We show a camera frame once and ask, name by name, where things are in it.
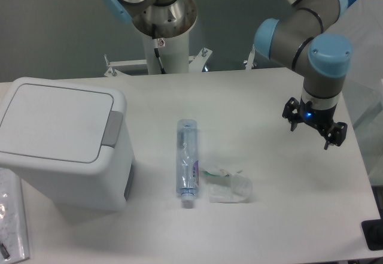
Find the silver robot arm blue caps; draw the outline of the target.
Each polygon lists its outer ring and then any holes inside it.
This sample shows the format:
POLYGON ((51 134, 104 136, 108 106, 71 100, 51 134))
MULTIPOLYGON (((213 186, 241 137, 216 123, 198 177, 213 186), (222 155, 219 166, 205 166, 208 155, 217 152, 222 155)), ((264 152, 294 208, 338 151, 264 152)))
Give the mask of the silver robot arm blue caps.
POLYGON ((294 131, 304 123, 325 139, 325 147, 341 146, 348 126, 333 116, 352 58, 352 45, 343 35, 326 30, 348 8, 348 0, 287 0, 293 14, 267 19, 254 36, 256 52, 303 77, 300 99, 290 98, 282 117, 294 131))

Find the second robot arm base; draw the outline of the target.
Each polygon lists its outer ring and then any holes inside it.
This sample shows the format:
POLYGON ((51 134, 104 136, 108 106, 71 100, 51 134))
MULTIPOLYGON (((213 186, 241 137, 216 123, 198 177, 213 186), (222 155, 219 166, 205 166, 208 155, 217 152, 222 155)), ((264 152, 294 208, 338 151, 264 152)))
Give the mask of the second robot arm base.
POLYGON ((120 22, 129 23, 153 38, 173 38, 188 32, 196 23, 193 0, 103 0, 120 22))

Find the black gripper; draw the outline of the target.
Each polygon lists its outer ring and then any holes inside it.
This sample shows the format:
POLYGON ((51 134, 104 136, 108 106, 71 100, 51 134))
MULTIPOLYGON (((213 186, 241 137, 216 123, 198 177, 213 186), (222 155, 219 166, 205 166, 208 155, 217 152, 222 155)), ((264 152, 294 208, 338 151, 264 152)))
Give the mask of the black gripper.
POLYGON ((345 141, 347 124, 344 122, 335 123, 333 116, 336 105, 326 110, 314 109, 311 102, 300 99, 300 103, 291 97, 284 106, 282 117, 287 119, 290 130, 294 131, 300 122, 316 129, 325 139, 324 149, 329 146, 340 147, 345 141))

